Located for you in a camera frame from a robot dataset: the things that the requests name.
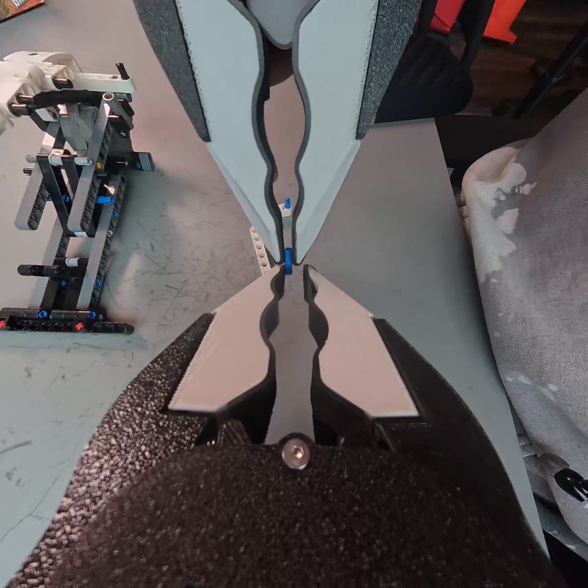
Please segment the white angled brick beam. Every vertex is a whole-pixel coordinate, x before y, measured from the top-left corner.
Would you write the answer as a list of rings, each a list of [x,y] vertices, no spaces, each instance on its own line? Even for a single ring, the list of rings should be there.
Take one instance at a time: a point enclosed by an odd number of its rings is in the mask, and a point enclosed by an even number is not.
[[[290,232],[292,228],[292,213],[293,213],[293,203],[290,197],[285,198],[283,203],[279,204],[279,209],[282,215],[282,228],[283,228],[283,236],[284,236],[284,243],[285,246],[288,247],[291,245],[291,238]],[[254,253],[256,259],[259,263],[259,268],[261,270],[261,275],[265,275],[269,273],[274,266],[275,262],[270,260],[269,254],[266,250],[266,247],[253,226],[251,226],[249,230],[252,238],[252,243],[254,246]]]

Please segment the brick-built truck chassis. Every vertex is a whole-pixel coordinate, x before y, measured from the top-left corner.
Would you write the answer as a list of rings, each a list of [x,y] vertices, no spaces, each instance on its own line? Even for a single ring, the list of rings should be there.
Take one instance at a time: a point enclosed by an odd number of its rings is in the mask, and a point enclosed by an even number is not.
[[[134,150],[133,80],[84,72],[62,52],[20,51],[1,60],[1,132],[29,118],[44,132],[26,156],[28,183],[15,218],[36,231],[48,205],[56,219],[41,264],[19,265],[20,276],[44,279],[28,307],[1,309],[1,331],[131,335],[110,320],[100,298],[105,285],[129,170],[153,172],[149,152]]]

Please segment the grey desk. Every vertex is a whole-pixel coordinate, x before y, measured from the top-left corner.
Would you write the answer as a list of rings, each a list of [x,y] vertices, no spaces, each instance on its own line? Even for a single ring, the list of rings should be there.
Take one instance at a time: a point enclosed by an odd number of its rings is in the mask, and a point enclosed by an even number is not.
[[[1,57],[123,62],[137,93],[132,172],[102,301],[131,336],[1,334],[1,587],[45,532],[115,399],[202,313],[260,276],[247,220],[161,68],[132,1],[48,1],[1,24]],[[433,122],[376,126],[305,262],[386,319],[461,395],[545,548]]]

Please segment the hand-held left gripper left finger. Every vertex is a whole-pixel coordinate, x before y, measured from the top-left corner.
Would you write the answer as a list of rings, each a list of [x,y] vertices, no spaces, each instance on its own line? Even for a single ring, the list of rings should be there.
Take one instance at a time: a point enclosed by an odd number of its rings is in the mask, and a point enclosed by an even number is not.
[[[284,285],[284,268],[275,266],[212,312],[169,413],[204,417],[210,431],[237,420],[251,442],[265,442],[277,389],[270,337]]]

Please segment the grey bleached hoodie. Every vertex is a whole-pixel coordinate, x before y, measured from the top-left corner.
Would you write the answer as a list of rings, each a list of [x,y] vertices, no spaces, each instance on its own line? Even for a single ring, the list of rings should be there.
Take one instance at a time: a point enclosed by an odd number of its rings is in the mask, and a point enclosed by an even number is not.
[[[477,281],[500,378],[525,430],[540,495],[587,542],[587,90],[532,139],[462,180]]]

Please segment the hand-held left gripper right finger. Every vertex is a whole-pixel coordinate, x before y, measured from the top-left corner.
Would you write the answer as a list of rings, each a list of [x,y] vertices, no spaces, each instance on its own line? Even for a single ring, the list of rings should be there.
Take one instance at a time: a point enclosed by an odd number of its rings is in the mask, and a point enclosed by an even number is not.
[[[311,383],[317,442],[349,442],[390,419],[417,422],[417,403],[373,314],[312,265],[304,266],[303,283],[317,345]]]

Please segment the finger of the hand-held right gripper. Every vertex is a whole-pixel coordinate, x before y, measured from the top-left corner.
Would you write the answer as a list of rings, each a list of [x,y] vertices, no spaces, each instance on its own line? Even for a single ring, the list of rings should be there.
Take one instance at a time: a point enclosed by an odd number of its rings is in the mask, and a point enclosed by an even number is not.
[[[269,96],[267,42],[240,1],[176,1],[208,149],[276,263],[283,262],[283,224],[273,193],[275,159],[264,104]]]
[[[316,240],[360,146],[357,126],[378,1],[311,1],[293,30],[295,82],[305,113],[296,158],[292,261]]]

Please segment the black clip-on microphone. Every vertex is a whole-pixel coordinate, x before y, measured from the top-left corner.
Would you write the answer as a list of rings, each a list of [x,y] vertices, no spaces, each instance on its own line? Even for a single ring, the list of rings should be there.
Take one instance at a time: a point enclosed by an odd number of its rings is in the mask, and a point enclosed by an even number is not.
[[[587,503],[587,479],[577,471],[565,467],[557,471],[553,478],[560,489],[580,502]]]

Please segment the toy truck set box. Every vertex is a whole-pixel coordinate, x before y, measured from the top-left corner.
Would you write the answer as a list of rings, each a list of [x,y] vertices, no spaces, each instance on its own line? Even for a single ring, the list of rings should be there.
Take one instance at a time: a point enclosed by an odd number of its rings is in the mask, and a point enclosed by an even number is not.
[[[45,1],[1,1],[1,22],[43,6]]]

